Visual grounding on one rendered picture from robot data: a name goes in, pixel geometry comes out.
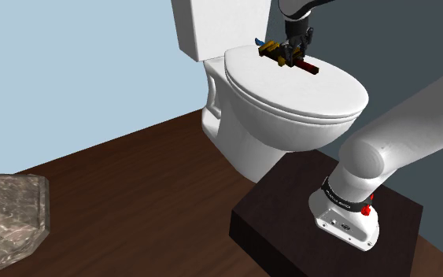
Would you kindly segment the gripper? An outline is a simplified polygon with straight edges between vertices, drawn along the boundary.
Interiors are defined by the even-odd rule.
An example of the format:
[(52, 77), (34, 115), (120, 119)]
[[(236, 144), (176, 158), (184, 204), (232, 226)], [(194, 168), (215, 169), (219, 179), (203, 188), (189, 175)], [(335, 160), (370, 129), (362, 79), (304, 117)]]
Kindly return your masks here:
[(314, 29), (308, 26), (308, 18), (305, 17), (300, 20), (286, 20), (285, 21), (285, 33), (286, 33), (286, 48), (285, 55), (288, 65), (293, 64), (294, 50), (300, 46), (300, 50), (303, 54), (306, 54), (308, 46), (312, 43)]

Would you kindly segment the yellow red black toy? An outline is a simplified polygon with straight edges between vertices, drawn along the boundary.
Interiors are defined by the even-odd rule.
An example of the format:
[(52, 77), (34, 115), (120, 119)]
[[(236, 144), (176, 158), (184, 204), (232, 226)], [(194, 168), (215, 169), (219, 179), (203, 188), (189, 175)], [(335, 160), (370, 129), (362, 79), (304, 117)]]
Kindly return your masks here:
[(305, 61), (305, 59), (303, 58), (303, 53), (301, 52), (299, 47), (294, 50), (292, 65), (288, 65), (281, 46), (272, 40), (264, 42), (263, 46), (258, 46), (258, 53), (261, 57), (268, 57), (273, 61), (276, 61), (278, 63), (278, 66), (280, 67), (282, 67), (283, 65), (287, 65), (289, 67), (295, 66), (313, 75), (319, 73), (318, 67), (316, 67), (315, 65), (311, 65)]

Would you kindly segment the white toilet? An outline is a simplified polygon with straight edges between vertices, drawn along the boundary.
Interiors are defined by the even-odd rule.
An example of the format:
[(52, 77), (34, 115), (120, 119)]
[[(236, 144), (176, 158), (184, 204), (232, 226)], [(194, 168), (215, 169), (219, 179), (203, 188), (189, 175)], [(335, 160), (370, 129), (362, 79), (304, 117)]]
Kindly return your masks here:
[(179, 48), (204, 65), (209, 94), (201, 126), (236, 171), (258, 182), (290, 152), (346, 132), (368, 102), (342, 69), (303, 54), (313, 75), (261, 57), (254, 39), (278, 43), (286, 20), (309, 19), (334, 0), (171, 0)]

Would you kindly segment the dark robot stand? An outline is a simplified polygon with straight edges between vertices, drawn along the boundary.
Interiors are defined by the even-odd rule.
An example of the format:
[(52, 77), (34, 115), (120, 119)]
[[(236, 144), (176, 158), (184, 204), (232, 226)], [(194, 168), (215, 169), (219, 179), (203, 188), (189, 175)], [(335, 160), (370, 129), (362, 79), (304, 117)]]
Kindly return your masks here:
[(337, 161), (287, 153), (232, 209), (229, 235), (271, 277), (410, 277), (423, 207), (380, 186), (376, 245), (363, 252), (321, 230), (308, 207)]

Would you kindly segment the grey marble block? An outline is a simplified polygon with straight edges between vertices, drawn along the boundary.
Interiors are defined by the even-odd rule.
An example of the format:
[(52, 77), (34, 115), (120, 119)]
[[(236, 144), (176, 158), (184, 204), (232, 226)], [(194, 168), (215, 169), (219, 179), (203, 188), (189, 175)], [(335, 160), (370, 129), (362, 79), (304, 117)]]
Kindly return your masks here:
[(49, 190), (44, 176), (0, 174), (0, 270), (32, 255), (50, 233)]

